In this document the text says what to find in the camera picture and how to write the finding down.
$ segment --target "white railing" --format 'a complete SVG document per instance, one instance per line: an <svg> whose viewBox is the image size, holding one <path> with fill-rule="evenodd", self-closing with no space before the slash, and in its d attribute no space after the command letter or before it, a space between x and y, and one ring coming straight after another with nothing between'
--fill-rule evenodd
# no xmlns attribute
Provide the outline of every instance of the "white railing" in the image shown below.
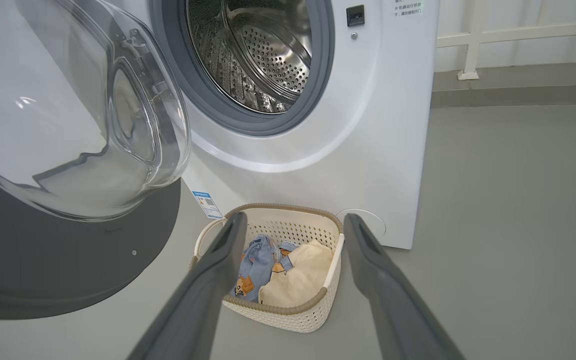
<svg viewBox="0 0 576 360"><path fill-rule="evenodd" d="M472 0L473 11L471 12L470 18L470 32L440 36L437 38L437 48L466 45L466 62L463 70L457 75L459 80L479 79L476 68L481 44L576 35L576 22L544 25L546 13L551 4L550 0L541 0L537 25L535 26L484 31L483 22L488 1L489 0Z"/></svg>

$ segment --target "washing machine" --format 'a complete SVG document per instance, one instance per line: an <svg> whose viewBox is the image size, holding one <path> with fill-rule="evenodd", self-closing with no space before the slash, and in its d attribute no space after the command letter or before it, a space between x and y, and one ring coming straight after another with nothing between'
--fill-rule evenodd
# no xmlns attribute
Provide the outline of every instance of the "washing machine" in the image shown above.
<svg viewBox="0 0 576 360"><path fill-rule="evenodd" d="M72 312L208 218L354 212L412 247L438 0L0 0L0 319Z"/></svg>

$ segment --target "label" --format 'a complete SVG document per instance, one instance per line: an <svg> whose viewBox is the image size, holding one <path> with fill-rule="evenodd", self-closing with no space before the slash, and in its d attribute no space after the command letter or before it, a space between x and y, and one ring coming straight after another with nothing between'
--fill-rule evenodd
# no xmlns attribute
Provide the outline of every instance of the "label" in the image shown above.
<svg viewBox="0 0 576 360"><path fill-rule="evenodd" d="M215 201L210 197L209 193L193 191L192 194L194 195L194 198L197 199L197 203L199 203L207 217L211 219L223 218L222 213L217 208L217 205L215 205Z"/></svg>
<svg viewBox="0 0 576 360"><path fill-rule="evenodd" d="M424 9L422 0L391 0L396 18L421 14Z"/></svg>

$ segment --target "black latch slot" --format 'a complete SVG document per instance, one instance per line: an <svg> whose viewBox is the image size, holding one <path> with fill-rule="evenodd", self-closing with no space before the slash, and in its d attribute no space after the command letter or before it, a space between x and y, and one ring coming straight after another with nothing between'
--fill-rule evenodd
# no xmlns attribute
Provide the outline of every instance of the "black latch slot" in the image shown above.
<svg viewBox="0 0 576 360"><path fill-rule="evenodd" d="M345 9L345 16L348 21L348 28L363 25L364 20L364 5L357 5Z"/></svg>

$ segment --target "plastic basket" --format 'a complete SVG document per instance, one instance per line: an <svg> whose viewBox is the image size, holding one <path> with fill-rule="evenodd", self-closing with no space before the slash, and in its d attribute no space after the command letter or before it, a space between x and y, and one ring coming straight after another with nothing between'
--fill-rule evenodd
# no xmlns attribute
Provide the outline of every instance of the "plastic basket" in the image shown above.
<svg viewBox="0 0 576 360"><path fill-rule="evenodd" d="M206 234L218 224L226 223L236 212L245 212L247 216L246 244L259 234L268 235L276 242L288 241L295 244L317 240L333 251L333 258L323 287L302 305L270 306L230 295L226 295L222 303L234 312L275 328L298 333L311 333L320 328L329 316L339 284L341 251L344 246L341 221L329 212L308 207L272 203L243 205L226 214L224 218L212 221L201 231L194 246L191 267L201 258L199 251Z"/></svg>

